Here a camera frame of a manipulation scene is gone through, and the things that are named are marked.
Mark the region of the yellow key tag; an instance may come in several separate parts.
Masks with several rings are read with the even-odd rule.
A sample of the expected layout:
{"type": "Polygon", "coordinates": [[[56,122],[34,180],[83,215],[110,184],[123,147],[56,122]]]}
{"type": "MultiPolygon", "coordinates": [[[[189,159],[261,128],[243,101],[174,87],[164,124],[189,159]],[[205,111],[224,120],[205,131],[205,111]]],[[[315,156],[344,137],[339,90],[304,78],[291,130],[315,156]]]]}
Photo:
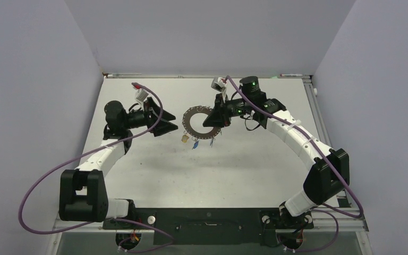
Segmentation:
{"type": "Polygon", "coordinates": [[[181,141],[182,141],[183,143],[187,143],[189,140],[190,140],[190,136],[189,136],[188,134],[182,135],[181,141]]]}

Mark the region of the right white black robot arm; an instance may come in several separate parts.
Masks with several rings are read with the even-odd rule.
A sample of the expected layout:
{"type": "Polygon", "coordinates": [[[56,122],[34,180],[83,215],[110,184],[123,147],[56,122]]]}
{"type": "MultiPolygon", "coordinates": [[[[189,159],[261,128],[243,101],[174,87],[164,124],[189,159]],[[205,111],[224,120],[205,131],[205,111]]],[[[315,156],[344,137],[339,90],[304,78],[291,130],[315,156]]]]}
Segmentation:
{"type": "Polygon", "coordinates": [[[250,115],[264,129],[280,138],[309,169],[302,189],[279,206],[279,220],[293,227],[300,216],[344,190],[350,183],[349,156],[343,149],[334,150],[307,131],[279,100],[261,91],[259,79],[240,80],[239,99],[229,99],[226,86],[232,79],[216,77],[211,87],[218,91],[215,104],[204,127],[224,128],[231,119],[250,115]]]}

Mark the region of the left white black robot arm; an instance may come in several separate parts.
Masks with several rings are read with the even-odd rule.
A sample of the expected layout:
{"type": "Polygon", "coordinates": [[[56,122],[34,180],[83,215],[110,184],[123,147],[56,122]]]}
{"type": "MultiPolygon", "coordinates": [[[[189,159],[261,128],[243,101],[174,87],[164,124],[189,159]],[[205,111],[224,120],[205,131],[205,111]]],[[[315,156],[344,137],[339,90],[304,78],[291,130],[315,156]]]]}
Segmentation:
{"type": "Polygon", "coordinates": [[[137,213],[130,199],[110,198],[105,176],[131,148],[132,129],[147,127],[155,137],[178,129],[176,117],[162,110],[148,97],[138,110],[126,111],[122,103],[113,100],[104,107],[106,125],[102,150],[94,152],[76,169],[61,174],[59,217],[63,221],[102,222],[116,218],[123,228],[136,224],[137,213]]]}

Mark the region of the large metal ring disc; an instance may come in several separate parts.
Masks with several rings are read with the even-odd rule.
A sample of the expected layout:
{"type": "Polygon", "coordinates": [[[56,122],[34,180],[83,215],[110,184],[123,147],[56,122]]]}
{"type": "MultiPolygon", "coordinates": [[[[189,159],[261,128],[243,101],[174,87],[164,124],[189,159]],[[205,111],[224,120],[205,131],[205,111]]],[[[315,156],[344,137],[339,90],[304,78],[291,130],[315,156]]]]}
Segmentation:
{"type": "Polygon", "coordinates": [[[190,134],[192,137],[199,139],[199,140],[209,140],[215,138],[217,135],[221,133],[220,127],[213,127],[207,133],[200,133],[192,127],[191,119],[196,114],[205,114],[207,116],[210,115],[212,109],[208,106],[193,106],[190,107],[182,117],[182,125],[185,131],[190,134]]]}

